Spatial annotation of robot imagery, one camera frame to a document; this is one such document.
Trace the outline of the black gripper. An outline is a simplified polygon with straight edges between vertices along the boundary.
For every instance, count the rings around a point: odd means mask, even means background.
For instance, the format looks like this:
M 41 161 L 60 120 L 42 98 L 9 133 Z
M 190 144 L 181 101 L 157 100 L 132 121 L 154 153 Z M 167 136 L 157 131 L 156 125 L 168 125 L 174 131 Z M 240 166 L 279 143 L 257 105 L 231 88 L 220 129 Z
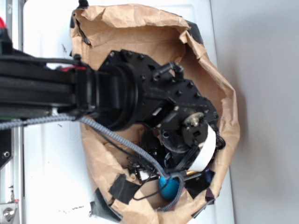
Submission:
M 201 173 L 206 169 L 214 153 L 225 147 L 219 135 L 217 113 L 159 112 L 127 130 L 128 138 L 139 141 L 142 153 L 139 165 L 147 171 L 155 171 L 162 177 L 187 171 Z

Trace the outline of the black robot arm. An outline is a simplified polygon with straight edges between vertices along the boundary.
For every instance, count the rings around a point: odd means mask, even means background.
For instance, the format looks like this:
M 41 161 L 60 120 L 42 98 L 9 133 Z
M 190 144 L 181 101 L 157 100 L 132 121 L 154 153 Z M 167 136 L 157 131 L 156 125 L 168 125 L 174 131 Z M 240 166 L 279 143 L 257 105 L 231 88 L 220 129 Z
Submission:
M 37 58 L 13 51 L 0 57 L 0 115 L 36 123 L 92 117 L 106 129 L 133 124 L 147 128 L 137 166 L 172 176 L 225 147 L 218 113 L 184 70 L 174 62 L 159 65 L 149 56 L 112 51 L 98 70 L 76 55 L 72 60 Z

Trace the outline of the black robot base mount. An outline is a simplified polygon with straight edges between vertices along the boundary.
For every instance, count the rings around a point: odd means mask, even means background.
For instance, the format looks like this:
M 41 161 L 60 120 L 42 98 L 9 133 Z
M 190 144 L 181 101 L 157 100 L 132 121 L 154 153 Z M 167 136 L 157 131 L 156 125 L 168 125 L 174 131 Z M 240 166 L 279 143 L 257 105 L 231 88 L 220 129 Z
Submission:
M 12 130 L 0 132 L 0 168 L 2 169 L 12 157 Z

